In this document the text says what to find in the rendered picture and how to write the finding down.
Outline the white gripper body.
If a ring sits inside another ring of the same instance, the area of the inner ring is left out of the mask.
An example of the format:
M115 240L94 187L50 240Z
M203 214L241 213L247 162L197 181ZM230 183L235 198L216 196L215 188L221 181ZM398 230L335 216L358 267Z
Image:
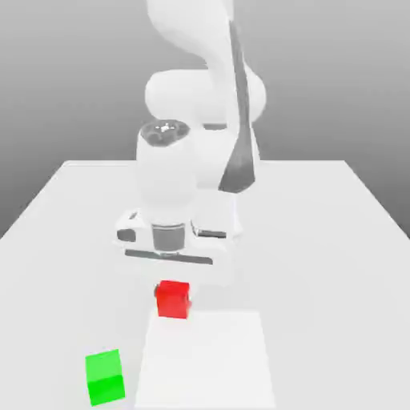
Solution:
M120 266L151 281L227 281L231 277L231 253L223 248L189 249L179 254L126 249Z

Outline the small red cube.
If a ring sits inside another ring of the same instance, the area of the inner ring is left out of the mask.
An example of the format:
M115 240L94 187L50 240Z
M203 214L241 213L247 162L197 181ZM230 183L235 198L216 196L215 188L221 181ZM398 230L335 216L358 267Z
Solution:
M191 307L189 291L189 283L162 280L155 287L159 317L186 320Z

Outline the small green cube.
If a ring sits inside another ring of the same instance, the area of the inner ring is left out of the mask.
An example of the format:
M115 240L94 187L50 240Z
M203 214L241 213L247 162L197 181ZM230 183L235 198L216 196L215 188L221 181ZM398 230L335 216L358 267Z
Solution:
M107 404L126 397L118 349L86 356L85 371L91 406Z

